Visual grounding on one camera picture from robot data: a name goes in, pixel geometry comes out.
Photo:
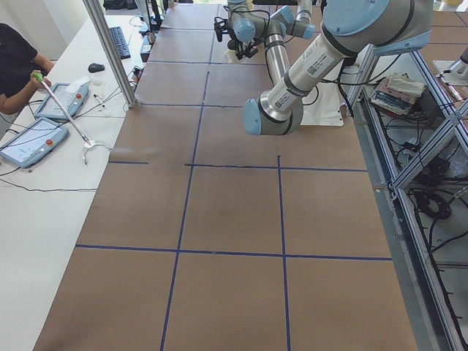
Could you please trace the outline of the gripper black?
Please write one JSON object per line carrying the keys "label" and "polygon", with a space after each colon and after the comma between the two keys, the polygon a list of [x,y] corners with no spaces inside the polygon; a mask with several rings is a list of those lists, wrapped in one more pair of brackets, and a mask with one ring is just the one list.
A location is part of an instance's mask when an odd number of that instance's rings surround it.
{"label": "gripper black", "polygon": [[243,55],[244,54],[244,44],[238,40],[237,36],[233,31],[229,32],[230,40],[227,44],[227,48],[229,50],[233,50],[236,55]]}
{"label": "gripper black", "polygon": [[249,42],[239,42],[239,58],[252,58],[254,55],[258,53],[258,45],[260,41],[257,39],[253,39]]}

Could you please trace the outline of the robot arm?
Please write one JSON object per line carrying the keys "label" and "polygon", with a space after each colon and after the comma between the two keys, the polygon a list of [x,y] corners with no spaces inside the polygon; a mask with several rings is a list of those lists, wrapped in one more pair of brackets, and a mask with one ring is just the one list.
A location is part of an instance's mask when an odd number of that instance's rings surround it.
{"label": "robot arm", "polygon": [[243,122],[251,135],[287,135],[303,118],[303,101],[344,58],[367,45],[376,56],[424,48],[431,36],[432,1],[328,1],[321,35],[280,74],[274,87],[244,105]]}
{"label": "robot arm", "polygon": [[222,41],[222,35],[229,34],[227,47],[231,57],[239,61],[253,57],[262,45],[269,78],[277,84],[290,68],[284,38],[311,39],[315,33],[312,2],[299,1],[296,14],[288,6],[265,17],[258,13],[247,1],[228,1],[228,17],[215,24],[217,39]]}

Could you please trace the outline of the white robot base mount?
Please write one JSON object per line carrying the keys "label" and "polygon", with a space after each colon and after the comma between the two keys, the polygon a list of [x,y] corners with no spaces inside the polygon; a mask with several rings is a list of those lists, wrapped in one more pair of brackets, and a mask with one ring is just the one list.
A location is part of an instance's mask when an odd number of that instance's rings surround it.
{"label": "white robot base mount", "polygon": [[301,126],[342,127],[341,100],[335,84],[319,83],[303,98]]}

